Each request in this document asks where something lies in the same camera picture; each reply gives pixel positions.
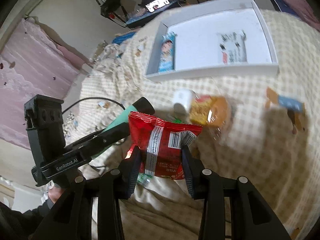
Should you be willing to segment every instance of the white container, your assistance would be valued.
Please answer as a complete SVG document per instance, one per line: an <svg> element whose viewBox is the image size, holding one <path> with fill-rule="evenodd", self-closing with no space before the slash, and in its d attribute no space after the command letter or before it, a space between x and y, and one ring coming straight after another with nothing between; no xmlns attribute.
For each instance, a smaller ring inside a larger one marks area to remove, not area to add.
<svg viewBox="0 0 320 240"><path fill-rule="evenodd" d="M218 33L244 31L247 62L222 64ZM173 71L158 73L163 35L176 33ZM213 0L186 6L162 20L145 77L152 81L226 75L276 76L279 64L254 0Z"/></svg>

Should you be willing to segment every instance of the screw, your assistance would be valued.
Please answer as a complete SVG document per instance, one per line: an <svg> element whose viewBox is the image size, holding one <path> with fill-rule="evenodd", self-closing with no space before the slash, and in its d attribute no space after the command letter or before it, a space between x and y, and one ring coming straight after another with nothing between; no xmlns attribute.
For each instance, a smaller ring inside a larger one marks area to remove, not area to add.
<svg viewBox="0 0 320 240"><path fill-rule="evenodd" d="M210 171L209 169L204 169L204 170L202 171L202 173L203 173L204 175L211 175L212 171Z"/></svg>
<svg viewBox="0 0 320 240"><path fill-rule="evenodd" d="M118 169L114 169L110 172L112 175L118 175L120 171Z"/></svg>
<svg viewBox="0 0 320 240"><path fill-rule="evenodd" d="M82 176L78 176L78 177L75 178L75 182L76 183L80 183L82 181L83 181L83 177Z"/></svg>
<svg viewBox="0 0 320 240"><path fill-rule="evenodd" d="M248 182L248 179L247 179L246 177L244 177L244 176L241 176L241 177L239 178L239 181L240 181L241 183L247 183L247 182Z"/></svg>

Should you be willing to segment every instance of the pink fabric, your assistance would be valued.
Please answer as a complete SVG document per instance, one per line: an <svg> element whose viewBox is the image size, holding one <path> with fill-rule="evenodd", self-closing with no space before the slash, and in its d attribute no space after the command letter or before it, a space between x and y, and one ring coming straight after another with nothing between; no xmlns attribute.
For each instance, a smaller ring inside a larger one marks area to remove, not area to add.
<svg viewBox="0 0 320 240"><path fill-rule="evenodd" d="M77 55L73 54L71 51L67 50L65 47L56 44L58 50L63 53L63 56L71 62L71 64L76 69L81 69L82 65L85 63L83 59L79 58Z"/></svg>
<svg viewBox="0 0 320 240"><path fill-rule="evenodd" d="M320 22L306 0L284 0L300 18L320 32Z"/></svg>
<svg viewBox="0 0 320 240"><path fill-rule="evenodd" d="M32 18L21 20L0 63L0 138L30 148L24 104L36 94L63 99L79 71Z"/></svg>

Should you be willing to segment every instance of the snack package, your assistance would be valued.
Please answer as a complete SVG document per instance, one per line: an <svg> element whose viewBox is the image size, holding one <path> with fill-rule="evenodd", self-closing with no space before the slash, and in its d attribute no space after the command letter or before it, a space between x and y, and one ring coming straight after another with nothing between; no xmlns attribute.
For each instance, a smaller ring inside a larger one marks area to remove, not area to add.
<svg viewBox="0 0 320 240"><path fill-rule="evenodd" d="M219 63L228 65L237 62L247 62L245 40L246 35L244 31L218 33L220 47L218 50Z"/></svg>
<svg viewBox="0 0 320 240"><path fill-rule="evenodd" d="M231 107L222 96L197 96L191 104L189 120L193 124L209 126L216 135L214 138L218 139L230 124Z"/></svg>
<svg viewBox="0 0 320 240"><path fill-rule="evenodd" d="M141 173L168 179L184 179L181 145L189 145L202 127L171 123L158 117L130 112L131 140L141 149Z"/></svg>
<svg viewBox="0 0 320 240"><path fill-rule="evenodd" d="M304 103L294 98L281 96L270 87L267 88L267 98L266 108L270 108L271 103L273 103L287 109L287 115L292 122L292 134L305 131L303 119L306 115L306 108Z"/></svg>
<svg viewBox="0 0 320 240"><path fill-rule="evenodd" d="M167 33L163 36L158 72L174 70L174 46L176 34Z"/></svg>

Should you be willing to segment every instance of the beige blanket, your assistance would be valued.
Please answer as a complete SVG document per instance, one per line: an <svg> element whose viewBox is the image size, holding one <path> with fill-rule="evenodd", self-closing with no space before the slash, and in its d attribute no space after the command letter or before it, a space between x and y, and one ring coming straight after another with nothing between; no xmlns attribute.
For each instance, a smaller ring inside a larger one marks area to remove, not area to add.
<svg viewBox="0 0 320 240"><path fill-rule="evenodd" d="M278 77L151 82L143 73L159 21L178 10L166 11L142 28L129 41L122 59L108 57L97 64L83 82L81 97L109 97L129 105L145 96L156 109L156 115L166 117L177 88L226 96L235 109L229 133L216 143L204 131L193 148L198 149L204 166L219 175L234 179L247 176L288 232L300 228L297 239L302 239L320 214L320 33L289 15L263 11L279 58ZM145 49L137 56L137 48L141 46ZM117 45L108 47L110 54L117 49ZM275 105L265 108L268 86L280 95L305 103L305 132L292 134L292 123L285 109ZM120 112L114 104L103 108L94 100L82 102L78 126L68 141L85 136L96 126L102 129ZM129 146L129 141L113 146L91 164L105 163L106 170L115 168ZM88 178L99 175L87 165L82 170ZM137 186L128 201L120 201L120 207L126 240L198 237L203 202L190 198L184 180L154 178L147 188ZM96 238L96 224L92 226Z"/></svg>

